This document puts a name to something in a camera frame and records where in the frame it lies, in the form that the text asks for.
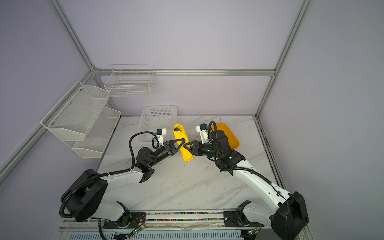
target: white wall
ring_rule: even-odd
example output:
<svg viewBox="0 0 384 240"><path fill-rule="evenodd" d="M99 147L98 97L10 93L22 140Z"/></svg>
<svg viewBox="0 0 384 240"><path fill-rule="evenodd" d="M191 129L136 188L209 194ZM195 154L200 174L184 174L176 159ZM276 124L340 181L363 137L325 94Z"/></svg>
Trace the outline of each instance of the white wall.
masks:
<svg viewBox="0 0 384 240"><path fill-rule="evenodd" d="M0 166L87 68L47 0L0 7ZM52 240L60 197L98 159L46 133L0 191L1 239Z"/></svg>
<svg viewBox="0 0 384 240"><path fill-rule="evenodd" d="M61 2L98 68L274 69L302 0Z"/></svg>
<svg viewBox="0 0 384 240"><path fill-rule="evenodd" d="M108 76L101 77L106 82ZM112 97L122 115L146 106L175 105L178 115L255 114L269 76L157 76L152 96Z"/></svg>
<svg viewBox="0 0 384 240"><path fill-rule="evenodd" d="M314 1L261 121L315 239L382 239L384 2Z"/></svg>

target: orange bin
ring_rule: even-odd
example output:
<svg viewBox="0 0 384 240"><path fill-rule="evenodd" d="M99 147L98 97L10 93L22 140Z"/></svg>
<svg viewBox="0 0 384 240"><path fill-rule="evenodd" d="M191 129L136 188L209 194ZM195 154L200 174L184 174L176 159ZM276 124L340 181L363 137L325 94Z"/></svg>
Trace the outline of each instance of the orange bin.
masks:
<svg viewBox="0 0 384 240"><path fill-rule="evenodd" d="M222 122L216 123L218 130L223 130L225 135L228 137L229 145L231 145L231 149L236 150L240 146L240 142L237 137L233 134L231 129Z"/></svg>

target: marble surface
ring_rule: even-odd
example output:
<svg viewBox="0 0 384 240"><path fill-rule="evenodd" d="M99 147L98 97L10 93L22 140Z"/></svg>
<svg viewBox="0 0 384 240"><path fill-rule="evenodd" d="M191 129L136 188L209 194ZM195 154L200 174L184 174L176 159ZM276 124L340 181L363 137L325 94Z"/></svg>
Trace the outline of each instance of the marble surface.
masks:
<svg viewBox="0 0 384 240"><path fill-rule="evenodd" d="M137 132L140 117L122 117L111 139L98 172L131 166L128 142ZM240 141L239 153L265 177L275 182L273 173L252 116L178 116L190 141L200 140L195 127L211 120L229 126ZM135 156L145 145L132 141ZM121 201L131 210L234 209L243 201L267 204L244 182L220 172L205 156L184 162L181 153L152 167L155 172L140 184L125 185L105 193L104 198Z"/></svg>

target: white mesh basket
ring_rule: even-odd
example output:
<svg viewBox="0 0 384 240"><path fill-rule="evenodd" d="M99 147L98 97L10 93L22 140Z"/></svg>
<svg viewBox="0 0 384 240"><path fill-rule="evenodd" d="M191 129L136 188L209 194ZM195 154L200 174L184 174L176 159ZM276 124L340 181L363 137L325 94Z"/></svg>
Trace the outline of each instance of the white mesh basket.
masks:
<svg viewBox="0 0 384 240"><path fill-rule="evenodd" d="M141 112L139 129L137 132L150 131L156 132L160 128L166 128L167 134L164 141L175 139L173 135L173 127L177 123L176 106L150 106L145 107ZM138 135L137 141L140 143L151 143L152 136L150 134Z"/></svg>
<svg viewBox="0 0 384 240"><path fill-rule="evenodd" d="M72 149L82 158L101 158L120 115L117 110L103 108L85 140L75 142Z"/></svg>
<svg viewBox="0 0 384 240"><path fill-rule="evenodd" d="M111 65L105 89L112 97L152 96L156 85L153 65Z"/></svg>
<svg viewBox="0 0 384 240"><path fill-rule="evenodd" d="M83 86L46 126L62 141L84 141L109 99L109 91Z"/></svg>

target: yellow napkin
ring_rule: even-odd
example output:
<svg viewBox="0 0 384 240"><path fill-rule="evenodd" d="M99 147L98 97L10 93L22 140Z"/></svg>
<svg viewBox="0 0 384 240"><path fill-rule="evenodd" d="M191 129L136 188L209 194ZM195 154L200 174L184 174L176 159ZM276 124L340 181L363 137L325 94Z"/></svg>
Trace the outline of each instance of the yellow napkin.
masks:
<svg viewBox="0 0 384 240"><path fill-rule="evenodd" d="M176 123L176 125L173 127L173 134L175 135L175 139L184 138L185 143L189 142L187 133L185 132L184 126ZM184 162L191 161L194 157L193 155L182 146L180 148L181 155L183 156Z"/></svg>

